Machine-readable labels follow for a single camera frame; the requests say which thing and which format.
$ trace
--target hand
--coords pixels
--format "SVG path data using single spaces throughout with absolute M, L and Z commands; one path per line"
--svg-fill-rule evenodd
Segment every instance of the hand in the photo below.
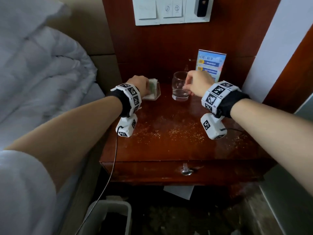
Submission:
M 128 79 L 127 82 L 138 88 L 141 98 L 143 98 L 145 95 L 150 94 L 148 78 L 135 75 L 132 78 Z
M 203 97 L 205 92 L 215 83 L 214 79 L 207 71 L 189 71 L 185 85 L 182 87 L 188 90 L 190 95 Z

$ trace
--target black cable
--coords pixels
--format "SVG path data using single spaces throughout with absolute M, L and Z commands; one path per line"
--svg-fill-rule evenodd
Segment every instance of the black cable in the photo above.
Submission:
M 238 131 L 238 132 L 241 132 L 241 133 L 244 133 L 244 134 L 245 134 L 245 132 L 244 132 L 243 130 L 236 129 L 236 128 L 222 128 L 221 131 L 229 130 L 229 129 L 231 129 L 231 130 L 236 130 L 236 131 Z
M 89 215 L 92 213 L 94 207 L 97 205 L 98 201 L 100 200 L 101 196 L 103 195 L 106 187 L 108 186 L 109 182 L 110 182 L 110 179 L 112 177 L 112 174 L 113 174 L 113 169 L 114 169 L 114 165 L 115 165 L 115 161 L 116 161 L 116 154 L 117 154 L 117 139 L 118 139 L 118 131 L 120 128 L 124 128 L 123 126 L 119 126 L 118 129 L 117 129 L 117 132 L 116 132 L 116 143 L 115 143 L 115 156 L 114 156 L 114 161 L 113 161 L 113 166 L 112 166 L 112 171 L 111 171 L 111 174 L 110 174 L 110 177 L 108 179 L 108 182 L 106 183 L 103 191 L 101 192 L 99 198 L 96 200 L 96 203 L 94 204 L 94 206 L 92 206 L 90 212 L 88 213 L 88 215 L 84 218 L 83 222 L 81 223 L 80 227 L 78 228 L 77 232 L 75 233 L 75 235 L 77 235 L 80 231 L 80 229 L 82 228 L 82 226 L 84 225 L 85 221 L 87 220 L 87 218 L 89 217 Z

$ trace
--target wrist-mounted device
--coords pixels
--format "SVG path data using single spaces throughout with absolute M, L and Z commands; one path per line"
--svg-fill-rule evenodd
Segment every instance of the wrist-mounted device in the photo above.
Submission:
M 221 122 L 224 117 L 231 118 L 230 111 L 235 103 L 250 98 L 241 92 L 239 87 L 226 81 L 214 83 L 204 94 L 201 104 L 211 113 L 201 117 L 201 123 L 210 139 L 219 139 L 227 134 Z
M 116 126 L 115 131 L 122 137 L 130 137 L 137 124 L 137 116 L 135 112 L 139 109 L 142 102 L 139 90 L 130 83 L 123 83 L 111 89 L 109 95 L 113 95 L 122 103 L 123 110 L 120 114 L 121 119 Z

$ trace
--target drinking glass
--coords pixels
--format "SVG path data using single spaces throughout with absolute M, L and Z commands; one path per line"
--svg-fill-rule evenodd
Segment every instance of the drinking glass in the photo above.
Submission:
M 172 98 L 179 102 L 184 102 L 188 100 L 188 91 L 184 90 L 182 87 L 185 85 L 185 80 L 187 77 L 187 72 L 180 71 L 175 72 L 172 80 Z

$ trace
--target metal drawer pull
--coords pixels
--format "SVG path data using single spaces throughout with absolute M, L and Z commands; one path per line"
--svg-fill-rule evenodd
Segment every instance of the metal drawer pull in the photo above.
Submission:
M 183 164 L 183 170 L 182 170 L 182 174 L 183 175 L 191 175 L 194 171 L 188 168 L 187 163 Z

